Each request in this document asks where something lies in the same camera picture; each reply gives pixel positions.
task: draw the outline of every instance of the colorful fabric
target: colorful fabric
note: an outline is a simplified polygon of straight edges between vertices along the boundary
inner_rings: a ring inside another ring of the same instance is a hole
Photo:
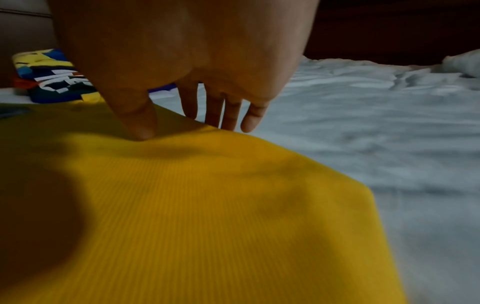
[[[19,76],[14,80],[15,87],[26,89],[34,103],[76,101],[84,94],[99,94],[59,49],[19,53],[13,56],[13,64]],[[170,84],[149,92],[175,87]]]
[[[359,182],[160,107],[146,142],[30,108],[0,120],[0,303],[406,303]]]

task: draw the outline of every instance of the bed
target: bed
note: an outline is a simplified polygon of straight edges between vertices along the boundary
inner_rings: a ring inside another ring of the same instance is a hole
[[[472,2],[458,3],[457,8],[472,8]],[[439,10],[446,14],[449,9]],[[478,302],[480,78],[446,73],[440,63],[446,55],[480,47],[472,40],[456,47],[431,40],[405,56],[402,50],[384,47],[375,53],[368,46],[339,53],[334,46],[319,48],[315,37],[321,33],[320,24],[306,50],[310,57],[417,65],[304,58],[252,136],[303,154],[372,189],[410,303]],[[448,35],[470,30],[458,27]],[[429,45],[435,43],[441,47]],[[432,50],[437,50],[433,58],[428,56]],[[182,112],[176,90],[151,97],[158,105]],[[202,86],[199,100],[202,121]],[[2,89],[0,102],[29,99]]]

